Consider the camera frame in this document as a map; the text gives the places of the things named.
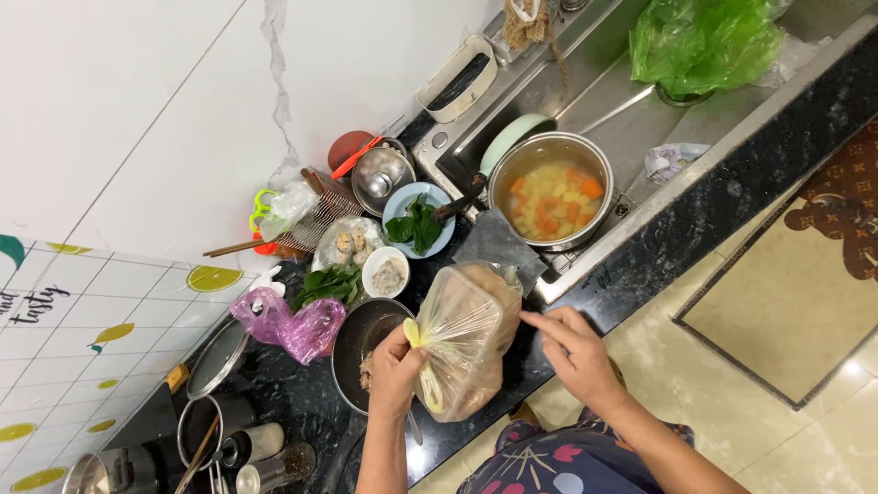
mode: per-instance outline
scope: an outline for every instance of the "stainless steel pot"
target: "stainless steel pot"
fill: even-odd
[[[613,201],[613,171],[609,160],[593,142],[568,132],[544,132],[519,142],[504,155],[491,173],[488,184],[488,206],[498,207],[509,200],[509,187],[515,180],[533,170],[545,160],[574,161],[597,178],[604,189],[601,207],[584,228],[570,236],[550,242],[538,242],[522,237],[528,245],[540,251],[566,251],[588,240],[609,213]]]
[[[155,461],[143,446],[85,454],[70,469],[63,494],[152,494],[159,491]]]

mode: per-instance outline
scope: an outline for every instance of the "orange handle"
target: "orange handle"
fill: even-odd
[[[344,160],[344,163],[342,163],[342,166],[338,167],[335,171],[332,172],[332,179],[338,180],[339,178],[342,177],[342,175],[349,172],[351,168],[354,168],[354,163],[356,163],[356,160],[358,160],[360,158],[360,156],[363,155],[364,152],[368,151],[369,149],[374,148],[375,144],[378,143],[378,141],[380,141],[380,140],[381,140],[380,135],[377,137],[372,137],[372,140],[367,142],[366,145],[363,146],[362,149],[360,149],[359,151],[354,153],[350,158]]]

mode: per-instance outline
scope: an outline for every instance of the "spinach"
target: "spinach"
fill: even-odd
[[[412,251],[419,256],[426,252],[442,233],[442,225],[430,219],[435,207],[423,203],[422,197],[424,194],[418,194],[406,207],[410,215],[391,218],[387,222],[387,237],[397,243],[414,240]]]
[[[302,290],[290,302],[290,309],[296,312],[315,300],[326,298],[351,303],[359,292],[362,276],[357,265],[331,265],[321,271],[310,271],[305,275]]]

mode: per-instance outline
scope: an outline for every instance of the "faucet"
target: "faucet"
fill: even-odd
[[[565,12],[581,11],[591,0],[561,0],[561,10]]]

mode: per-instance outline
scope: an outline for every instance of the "white bowl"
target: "white bowl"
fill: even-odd
[[[381,294],[375,285],[372,284],[372,276],[375,275],[375,272],[378,271],[378,268],[388,259],[388,258],[397,258],[402,261],[402,265],[405,266],[405,275],[406,280],[402,283],[398,290],[391,292],[389,294]],[[380,249],[372,252],[368,259],[366,259],[366,264],[363,265],[363,288],[365,288],[366,293],[369,294],[372,298],[388,298],[392,299],[393,297],[402,293],[402,290],[406,288],[408,285],[409,279],[412,277],[412,269],[408,265],[408,259],[406,259],[406,255],[402,253],[401,250],[396,247],[391,247],[390,245],[386,247],[381,247]]]

